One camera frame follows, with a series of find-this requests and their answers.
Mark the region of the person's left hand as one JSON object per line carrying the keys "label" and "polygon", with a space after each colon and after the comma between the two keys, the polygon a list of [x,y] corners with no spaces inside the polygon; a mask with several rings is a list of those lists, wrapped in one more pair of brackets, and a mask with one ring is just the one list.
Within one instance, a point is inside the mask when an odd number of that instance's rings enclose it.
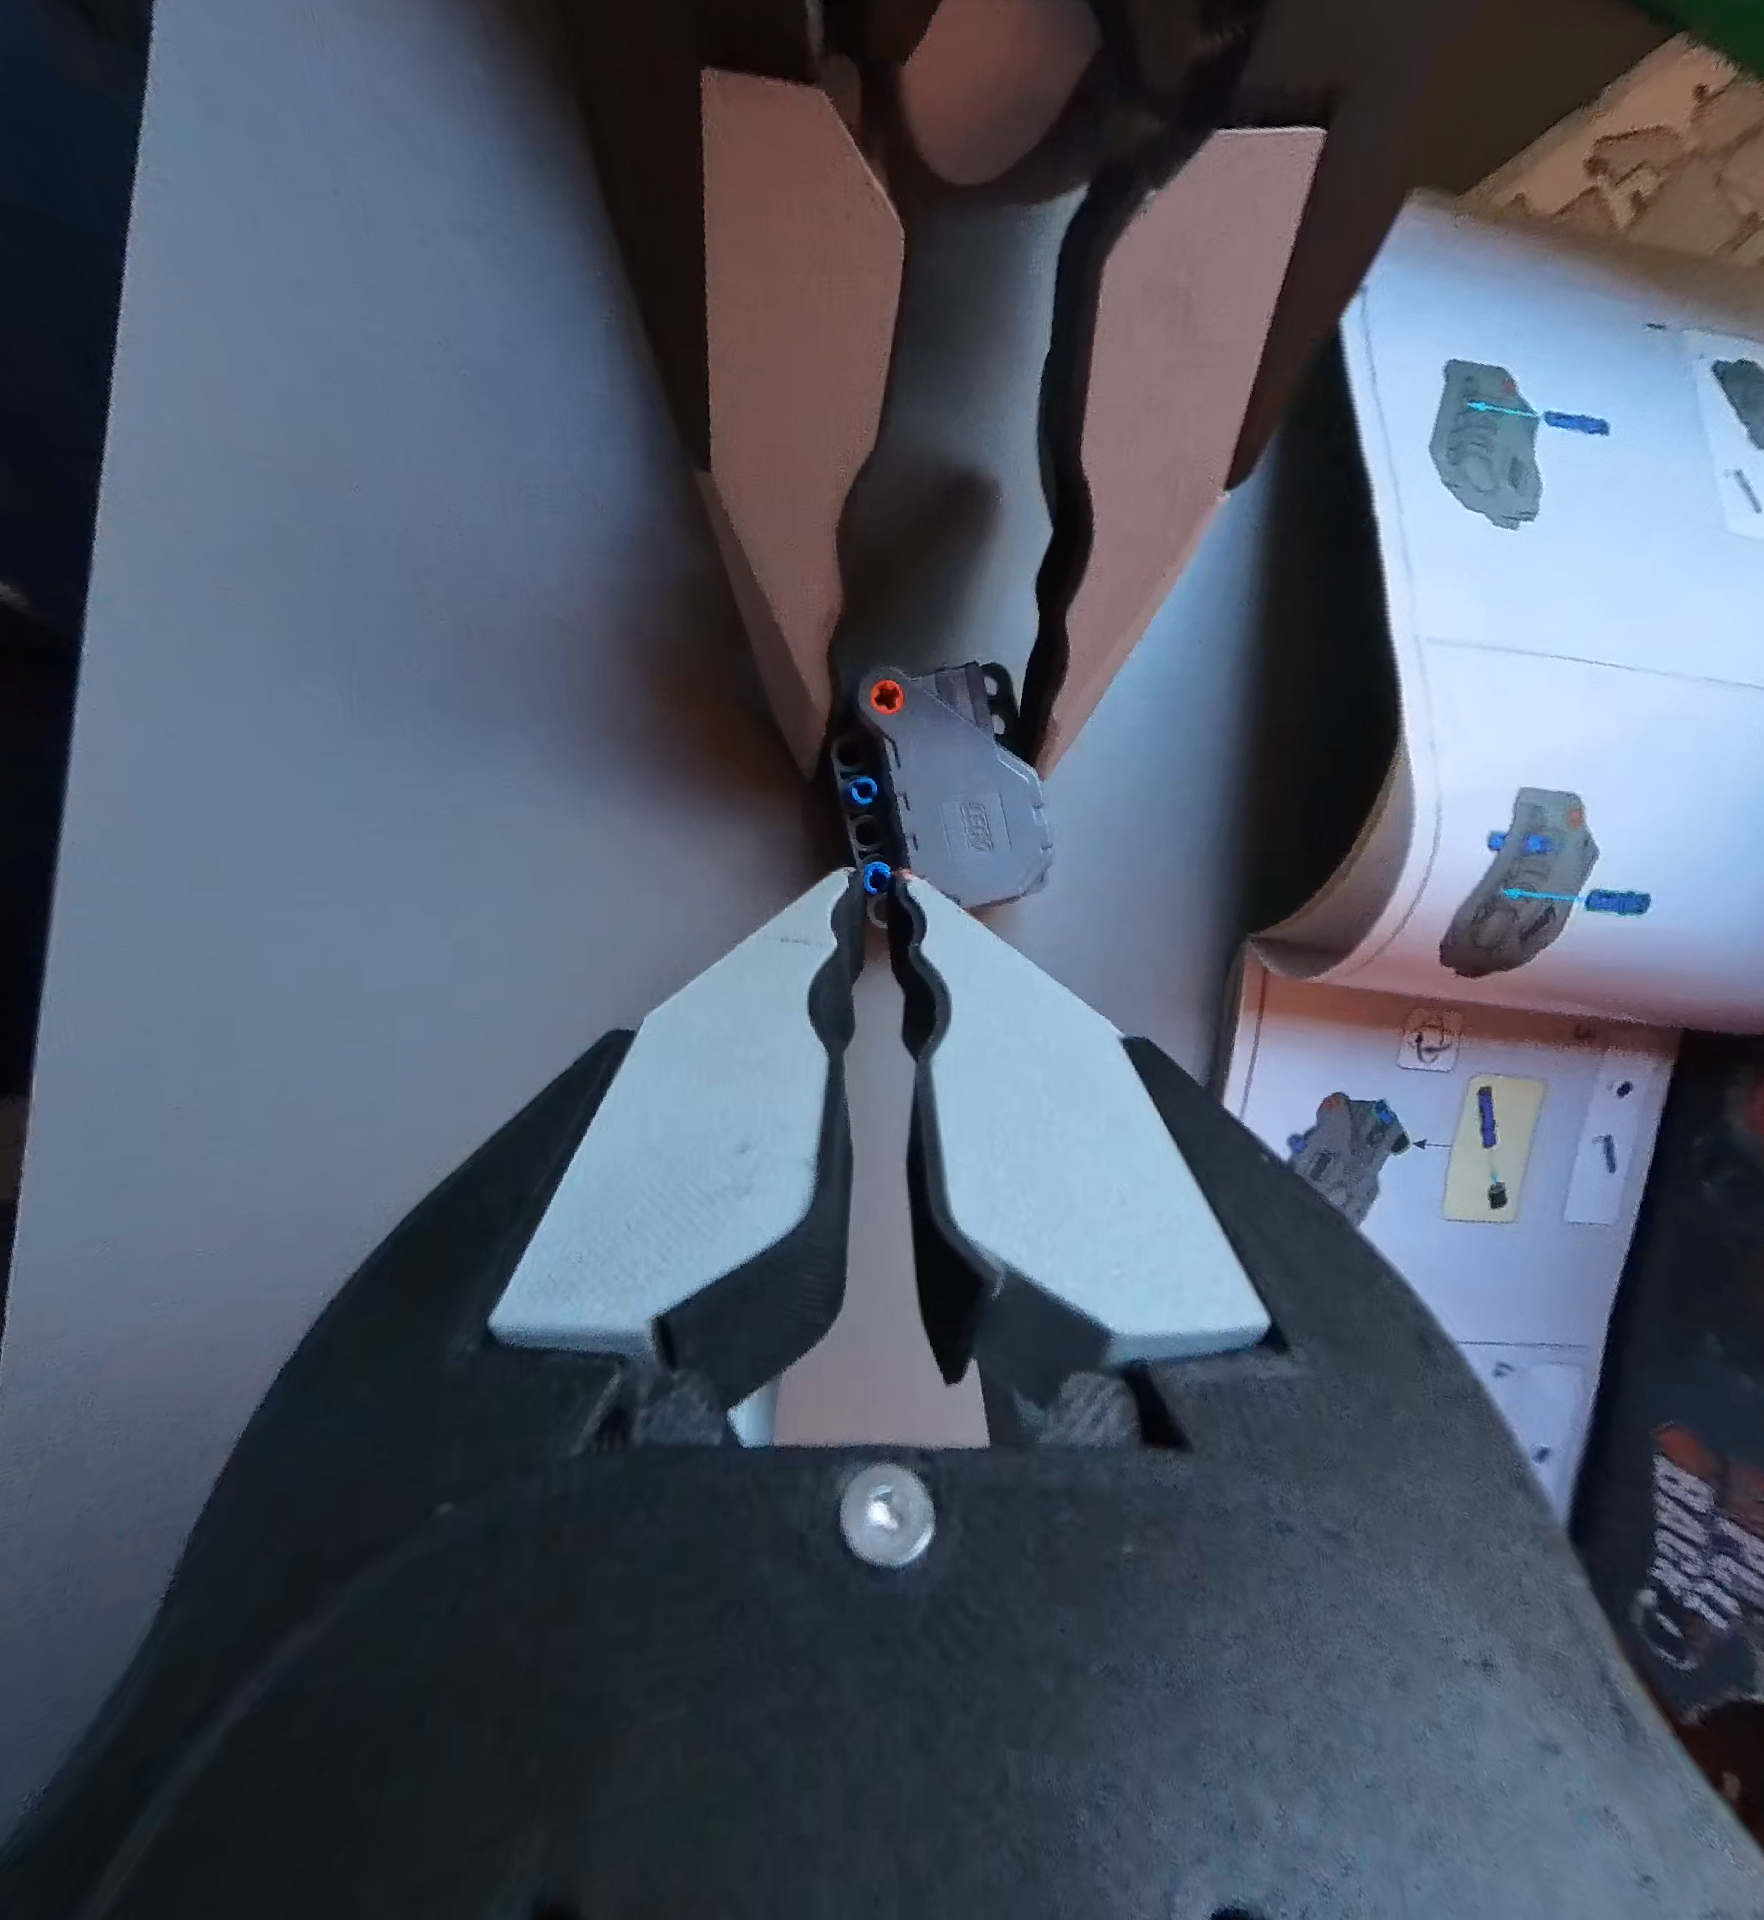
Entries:
{"label": "person's left hand", "polygon": [[1100,49],[1091,5],[936,5],[899,65],[899,118],[951,189],[1012,170],[1053,127]]}

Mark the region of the white lego instruction booklet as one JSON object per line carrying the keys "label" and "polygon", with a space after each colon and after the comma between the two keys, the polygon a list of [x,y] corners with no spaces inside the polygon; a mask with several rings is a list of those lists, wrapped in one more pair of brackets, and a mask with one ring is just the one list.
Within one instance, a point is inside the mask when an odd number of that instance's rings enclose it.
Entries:
{"label": "white lego instruction booklet", "polygon": [[1764,290],[1416,197],[1336,433],[1390,751],[1223,1098],[1567,1517],[1679,1036],[1764,1033]]}

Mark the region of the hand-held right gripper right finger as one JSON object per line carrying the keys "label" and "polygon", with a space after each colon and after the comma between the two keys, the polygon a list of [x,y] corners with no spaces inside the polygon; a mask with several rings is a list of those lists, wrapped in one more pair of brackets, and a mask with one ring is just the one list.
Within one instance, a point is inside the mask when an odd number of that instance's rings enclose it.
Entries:
{"label": "hand-held right gripper right finger", "polygon": [[948,1380],[1258,1345],[1270,1313],[1124,1036],[924,879],[897,881],[919,1313]]}

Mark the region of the black lego beam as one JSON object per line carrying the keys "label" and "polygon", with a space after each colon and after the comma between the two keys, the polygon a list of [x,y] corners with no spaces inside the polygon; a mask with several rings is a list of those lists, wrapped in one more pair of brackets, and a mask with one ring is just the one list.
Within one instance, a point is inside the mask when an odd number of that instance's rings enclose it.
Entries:
{"label": "black lego beam", "polygon": [[[866,775],[876,782],[881,800],[874,810],[854,812],[845,805],[841,784],[852,775]],[[906,833],[899,825],[899,812],[897,812],[888,744],[876,734],[866,734],[860,723],[847,723],[841,734],[836,734],[830,740],[827,777],[830,777],[830,797],[832,797],[838,824],[845,831],[847,865],[854,867],[859,881],[860,881],[860,865],[872,859],[890,862],[897,875],[909,873],[913,859],[909,859]],[[890,899],[893,895],[888,895],[883,900],[872,900],[864,895],[872,928],[888,929]]]}

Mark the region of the white line-drawing paper sheet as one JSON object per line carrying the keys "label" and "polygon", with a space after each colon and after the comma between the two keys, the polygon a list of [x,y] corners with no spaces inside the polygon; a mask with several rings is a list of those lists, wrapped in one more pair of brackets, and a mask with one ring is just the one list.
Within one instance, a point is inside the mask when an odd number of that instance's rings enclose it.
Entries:
{"label": "white line-drawing paper sheet", "polygon": [[1461,202],[1482,218],[1764,269],[1764,81],[1694,35],[1666,35]]}

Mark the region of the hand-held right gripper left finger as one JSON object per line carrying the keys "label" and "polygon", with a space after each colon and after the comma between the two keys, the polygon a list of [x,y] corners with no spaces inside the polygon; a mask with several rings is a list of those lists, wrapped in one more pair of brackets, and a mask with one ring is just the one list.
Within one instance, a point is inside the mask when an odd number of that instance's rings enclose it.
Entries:
{"label": "hand-held right gripper left finger", "polygon": [[823,1189],[832,1057],[808,1009],[841,961],[841,875],[726,949],[626,1040],[487,1316],[508,1350],[702,1378],[748,1403],[838,1312],[797,1233]]}

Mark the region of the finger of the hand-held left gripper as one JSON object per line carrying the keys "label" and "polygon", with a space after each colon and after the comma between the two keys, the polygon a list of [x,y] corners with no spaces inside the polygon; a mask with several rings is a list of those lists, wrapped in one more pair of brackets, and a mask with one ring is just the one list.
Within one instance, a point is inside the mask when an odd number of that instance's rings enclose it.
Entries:
{"label": "finger of the hand-held left gripper", "polygon": [[1232,489],[1253,374],[1325,152],[1214,134],[1163,181],[1091,189],[1058,262],[1040,454],[1048,545],[1019,757],[1053,775]]}
{"label": "finger of the hand-held left gripper", "polygon": [[903,222],[818,87],[702,72],[699,495],[804,777],[836,711],[838,526],[893,363]]}

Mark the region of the grey lego pull-back motor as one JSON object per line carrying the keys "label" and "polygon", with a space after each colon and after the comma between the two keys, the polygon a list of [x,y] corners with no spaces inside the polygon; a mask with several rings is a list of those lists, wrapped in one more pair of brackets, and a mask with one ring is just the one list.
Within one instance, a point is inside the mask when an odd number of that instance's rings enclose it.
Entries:
{"label": "grey lego pull-back motor", "polygon": [[847,723],[888,744],[909,873],[965,911],[1026,900],[1053,867],[1040,773],[1012,751],[1019,701],[999,662],[859,679]]}

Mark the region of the dark monster truck lego box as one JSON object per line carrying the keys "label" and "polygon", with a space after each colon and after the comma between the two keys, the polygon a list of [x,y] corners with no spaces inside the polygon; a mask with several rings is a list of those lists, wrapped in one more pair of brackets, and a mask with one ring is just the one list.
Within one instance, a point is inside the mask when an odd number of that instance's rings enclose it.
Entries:
{"label": "dark monster truck lego box", "polygon": [[1764,1704],[1764,1040],[1691,1036],[1574,1494],[1602,1615],[1664,1704]]}

